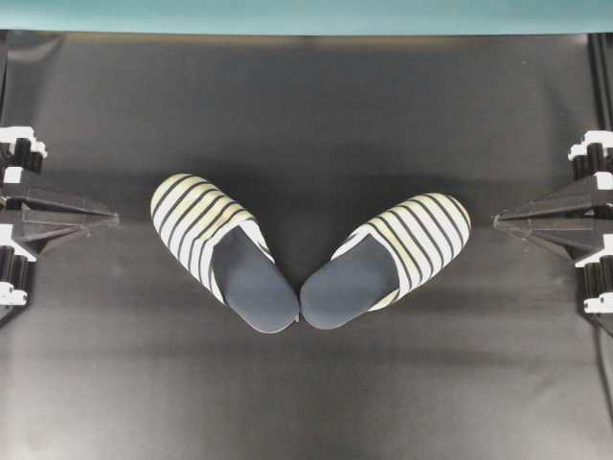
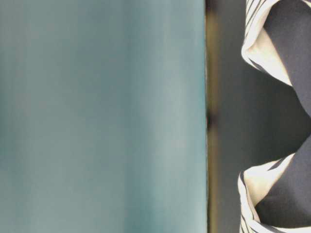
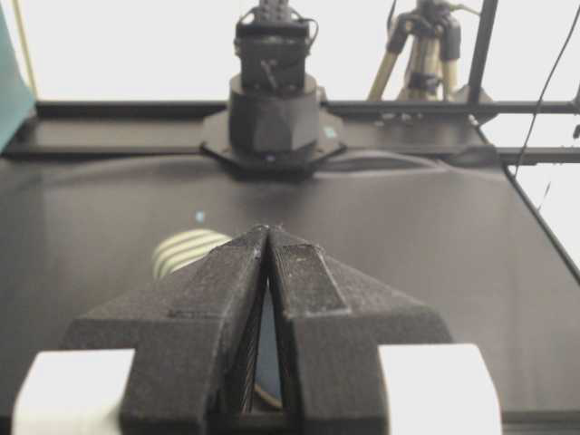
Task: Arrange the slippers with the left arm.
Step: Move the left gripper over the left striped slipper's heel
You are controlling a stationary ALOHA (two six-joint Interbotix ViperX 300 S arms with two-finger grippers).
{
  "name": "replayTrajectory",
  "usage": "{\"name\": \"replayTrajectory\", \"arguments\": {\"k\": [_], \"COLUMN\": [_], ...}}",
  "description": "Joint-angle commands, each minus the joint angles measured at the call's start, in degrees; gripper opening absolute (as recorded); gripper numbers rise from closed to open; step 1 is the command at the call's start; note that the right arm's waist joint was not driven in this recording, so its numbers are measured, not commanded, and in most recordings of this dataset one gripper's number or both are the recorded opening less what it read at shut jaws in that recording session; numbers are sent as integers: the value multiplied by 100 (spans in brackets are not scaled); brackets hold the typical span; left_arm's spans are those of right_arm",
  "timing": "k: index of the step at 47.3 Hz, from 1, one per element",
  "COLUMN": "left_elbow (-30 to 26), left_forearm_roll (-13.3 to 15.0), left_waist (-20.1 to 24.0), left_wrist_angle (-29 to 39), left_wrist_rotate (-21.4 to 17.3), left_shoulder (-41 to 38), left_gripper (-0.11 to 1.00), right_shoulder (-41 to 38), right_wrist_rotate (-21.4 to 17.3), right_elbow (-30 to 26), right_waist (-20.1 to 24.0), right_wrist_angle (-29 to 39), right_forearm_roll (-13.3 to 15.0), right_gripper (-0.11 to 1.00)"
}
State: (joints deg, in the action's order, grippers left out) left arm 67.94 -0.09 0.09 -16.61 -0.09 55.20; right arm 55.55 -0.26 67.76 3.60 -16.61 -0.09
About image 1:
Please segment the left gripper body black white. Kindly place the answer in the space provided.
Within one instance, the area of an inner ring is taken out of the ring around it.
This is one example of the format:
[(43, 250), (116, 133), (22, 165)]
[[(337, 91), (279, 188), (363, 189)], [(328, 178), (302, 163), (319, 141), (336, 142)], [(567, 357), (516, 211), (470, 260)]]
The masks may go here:
[(28, 302), (28, 284), (32, 265), (37, 261), (32, 250), (13, 237), (16, 224), (9, 211), (25, 210), (19, 198), (10, 198), (9, 185), (18, 185), (25, 171), (40, 173), (47, 158), (44, 143), (39, 142), (30, 126), (1, 128), (1, 306), (24, 307)]

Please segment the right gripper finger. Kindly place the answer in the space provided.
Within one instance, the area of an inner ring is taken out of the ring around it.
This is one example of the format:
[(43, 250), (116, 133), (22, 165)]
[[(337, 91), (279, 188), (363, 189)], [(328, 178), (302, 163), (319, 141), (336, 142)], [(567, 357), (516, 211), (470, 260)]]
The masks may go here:
[(497, 219), (493, 227), (574, 262), (602, 249), (594, 219)]
[(533, 219), (603, 206), (603, 178), (584, 177), (545, 197), (501, 213), (498, 220)]

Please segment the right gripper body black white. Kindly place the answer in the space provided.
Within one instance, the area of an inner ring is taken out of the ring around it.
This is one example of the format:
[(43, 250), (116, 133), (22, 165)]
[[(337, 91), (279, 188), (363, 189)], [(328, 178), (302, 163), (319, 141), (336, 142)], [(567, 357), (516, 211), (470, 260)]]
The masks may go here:
[(573, 163), (576, 180), (588, 178), (594, 185), (594, 204), (582, 217), (594, 218), (596, 249), (580, 256), (575, 263), (583, 273), (586, 298), (583, 310), (587, 314), (612, 313), (612, 132), (587, 131), (582, 141), (570, 148), (568, 159)]

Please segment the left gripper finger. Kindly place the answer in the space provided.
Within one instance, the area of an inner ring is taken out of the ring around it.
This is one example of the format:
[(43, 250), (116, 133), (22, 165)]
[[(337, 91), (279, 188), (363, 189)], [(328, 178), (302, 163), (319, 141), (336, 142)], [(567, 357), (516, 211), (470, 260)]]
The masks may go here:
[(18, 225), (18, 242), (28, 252), (39, 256), (96, 228), (118, 224), (118, 218), (24, 219)]
[(101, 202), (82, 195), (70, 195), (36, 187), (17, 189), (17, 200), (28, 206), (29, 218), (63, 219), (104, 217), (116, 219), (118, 215)]

